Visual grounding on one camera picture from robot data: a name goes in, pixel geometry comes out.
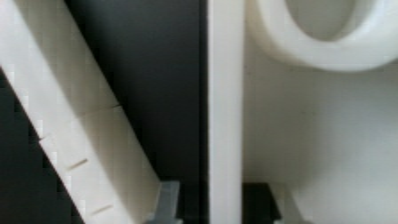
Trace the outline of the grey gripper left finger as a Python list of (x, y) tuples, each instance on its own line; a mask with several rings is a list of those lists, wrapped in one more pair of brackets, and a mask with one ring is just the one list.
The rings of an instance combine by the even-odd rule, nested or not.
[(160, 185), (156, 209), (145, 224), (181, 224), (181, 219), (177, 218), (177, 203), (179, 182), (163, 181)]

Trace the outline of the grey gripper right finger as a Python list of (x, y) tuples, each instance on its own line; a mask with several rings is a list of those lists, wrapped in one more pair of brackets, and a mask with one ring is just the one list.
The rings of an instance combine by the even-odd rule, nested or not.
[(288, 196), (266, 183), (243, 184), (243, 224), (307, 224)]

